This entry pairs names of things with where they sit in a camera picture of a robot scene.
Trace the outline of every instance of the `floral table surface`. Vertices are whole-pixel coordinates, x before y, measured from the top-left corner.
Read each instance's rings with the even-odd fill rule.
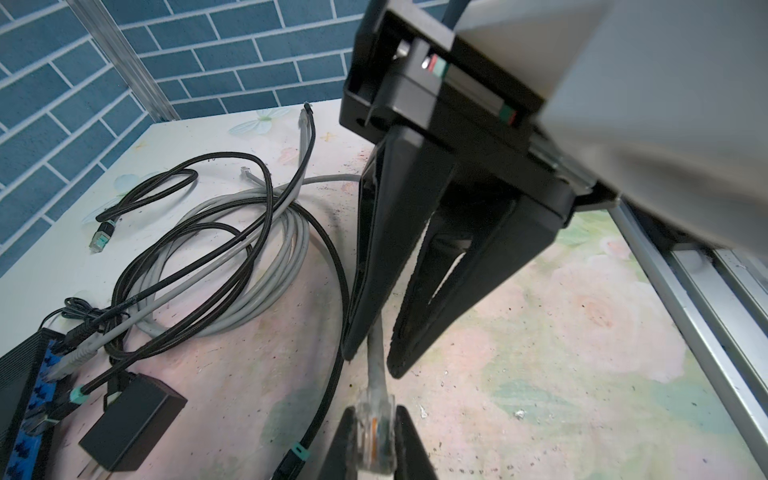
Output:
[[[318,140],[307,176],[359,173],[371,145],[338,125],[338,101],[314,109]],[[288,178],[298,156],[298,113],[293,107],[153,127],[128,156],[139,147],[150,154],[152,134],[173,137],[183,128],[176,145],[188,145],[190,157],[202,137],[220,142],[209,150],[250,146],[276,177]],[[140,180],[178,161],[141,170],[134,160],[126,171]],[[78,219],[131,187],[120,179],[125,183],[125,175],[117,177]],[[301,199],[330,227],[351,276],[356,185],[305,187]],[[136,365],[189,403],[138,472],[112,479],[270,477],[312,418],[338,341],[338,286],[318,245],[261,317]],[[407,270],[383,312],[385,337]],[[195,296],[215,287],[202,285],[172,302],[158,320],[173,323],[174,311],[192,310]],[[301,478],[316,478],[342,411],[365,388],[365,358],[363,347],[345,365]],[[92,363],[83,379],[105,367],[105,359]],[[411,372],[390,378],[389,388],[409,409],[442,479],[763,478],[606,212],[575,216],[552,246],[458,319]],[[52,478],[74,478],[82,469],[88,459],[77,441],[100,414],[93,405],[63,422]]]

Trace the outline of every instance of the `power adapter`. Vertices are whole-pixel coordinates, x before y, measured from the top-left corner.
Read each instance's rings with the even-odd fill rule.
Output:
[[[187,399],[160,380],[136,375],[80,446],[107,472],[138,470],[186,404]]]

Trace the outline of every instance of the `cable connector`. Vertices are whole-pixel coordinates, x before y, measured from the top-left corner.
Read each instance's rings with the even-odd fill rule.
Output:
[[[295,480],[309,457],[309,450],[298,442],[294,443],[272,474],[272,480]]]
[[[98,349],[90,348],[91,344],[101,336],[100,333],[94,333],[85,340],[75,351],[64,355],[61,360],[55,363],[51,368],[43,373],[46,382],[60,380],[78,371],[88,360],[96,356]]]
[[[106,222],[103,222],[101,225],[99,225],[98,230],[96,230],[96,233],[94,233],[94,236],[91,239],[91,244],[88,245],[88,248],[90,248],[91,252],[93,253],[101,252],[104,249],[104,247],[106,247],[107,242],[109,242],[109,239],[112,238],[113,234],[114,234],[114,221],[107,220]]]
[[[83,394],[80,387],[72,389],[69,393],[30,410],[24,417],[22,429],[28,435],[40,435],[77,410],[86,400],[88,395]]]

